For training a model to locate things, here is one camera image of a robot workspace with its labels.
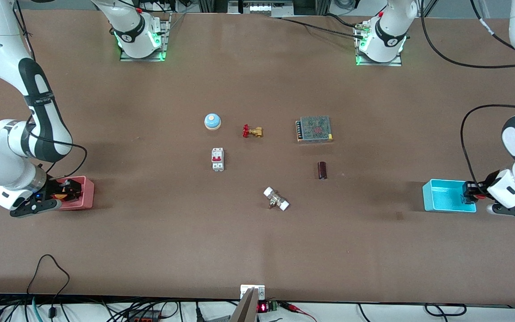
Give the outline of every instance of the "light blue plastic container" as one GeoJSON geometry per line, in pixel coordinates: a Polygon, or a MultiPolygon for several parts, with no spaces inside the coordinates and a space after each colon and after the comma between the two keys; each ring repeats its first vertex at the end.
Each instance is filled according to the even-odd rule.
{"type": "Polygon", "coordinates": [[[476,212],[476,204],[464,203],[466,181],[432,179],[422,186],[427,212],[476,212]]]}

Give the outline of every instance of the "brown tabletop surface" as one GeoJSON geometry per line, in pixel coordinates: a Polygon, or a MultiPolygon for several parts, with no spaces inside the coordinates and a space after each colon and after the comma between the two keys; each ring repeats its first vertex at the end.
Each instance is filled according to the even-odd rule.
{"type": "MultiPolygon", "coordinates": [[[[487,202],[476,214],[424,212],[421,192],[431,178],[470,178],[460,121],[478,105],[515,104],[515,69],[443,61],[418,20],[393,68],[355,66],[347,37],[227,14],[188,14],[164,63],[120,63],[100,12],[25,16],[65,124],[89,151],[79,173],[96,184],[95,206],[24,219],[0,208],[0,292],[24,292],[50,253],[73,294],[236,298],[254,283],[288,300],[515,304],[515,218],[487,214],[487,202]],[[217,131],[204,127],[210,112],[217,131]],[[334,142],[298,145],[295,120],[324,114],[334,142]],[[245,123],[263,138],[244,139],[245,123]],[[222,173],[213,147],[225,149],[222,173]],[[268,210],[268,186],[288,210],[268,210]]],[[[476,20],[427,22],[449,57],[515,63],[476,20]]],[[[507,21],[489,24],[507,35],[507,21]]],[[[510,165],[499,133],[513,114],[471,116],[479,178],[510,165]]],[[[0,80],[0,120],[27,116],[0,80]]],[[[73,150],[51,174],[81,157],[73,150]]],[[[48,260],[40,274],[33,292],[65,281],[48,260]]]]}

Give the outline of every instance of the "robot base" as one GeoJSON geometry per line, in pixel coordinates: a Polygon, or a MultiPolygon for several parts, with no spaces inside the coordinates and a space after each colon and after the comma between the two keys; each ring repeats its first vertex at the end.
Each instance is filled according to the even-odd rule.
{"type": "Polygon", "coordinates": [[[67,179],[80,183],[80,197],[73,201],[63,201],[61,207],[56,209],[56,211],[63,212],[65,210],[82,210],[92,208],[94,198],[94,183],[84,175],[80,177],[57,179],[57,182],[63,183],[67,179]]]}
{"type": "Polygon", "coordinates": [[[168,18],[168,20],[159,20],[156,18],[159,25],[155,25],[155,32],[160,33],[157,35],[156,33],[152,34],[152,41],[156,45],[160,45],[155,51],[153,51],[150,55],[143,58],[133,58],[127,55],[122,49],[120,50],[120,61],[165,61],[166,60],[166,51],[168,49],[168,37],[170,36],[170,21],[172,21],[172,15],[168,18]]]}
{"type": "MultiPolygon", "coordinates": [[[[353,34],[361,35],[359,30],[353,28],[353,34]]],[[[359,47],[362,45],[363,40],[355,38],[355,63],[357,66],[393,66],[400,67],[402,66],[401,54],[398,53],[395,59],[392,61],[388,61],[386,63],[379,63],[367,57],[363,51],[359,50],[359,47]]]]}

